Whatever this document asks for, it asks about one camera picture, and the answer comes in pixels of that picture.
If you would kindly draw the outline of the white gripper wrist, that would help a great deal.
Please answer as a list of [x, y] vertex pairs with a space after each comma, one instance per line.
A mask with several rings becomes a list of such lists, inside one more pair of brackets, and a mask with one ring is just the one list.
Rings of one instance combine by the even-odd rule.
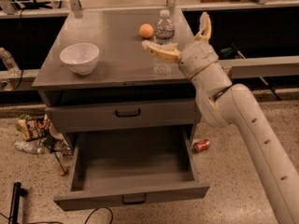
[[215, 50], [208, 44], [211, 32], [211, 20], [209, 15], [203, 12], [199, 19], [199, 31], [194, 37], [196, 41], [189, 44], [182, 52], [178, 50], [177, 43], [159, 45], [149, 40], [143, 40], [142, 47], [158, 60], [166, 63], [178, 63], [182, 74], [191, 79], [219, 59]]

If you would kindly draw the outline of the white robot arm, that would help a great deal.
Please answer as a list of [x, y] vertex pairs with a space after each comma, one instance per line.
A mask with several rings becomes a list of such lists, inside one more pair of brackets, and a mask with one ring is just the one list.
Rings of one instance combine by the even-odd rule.
[[234, 124], [247, 145], [279, 224], [299, 224], [299, 174], [280, 144], [251, 91], [233, 84], [209, 44], [211, 20], [200, 17], [199, 32], [184, 50], [176, 43], [145, 40], [143, 49], [155, 58], [176, 63], [196, 90], [195, 102], [212, 127]]

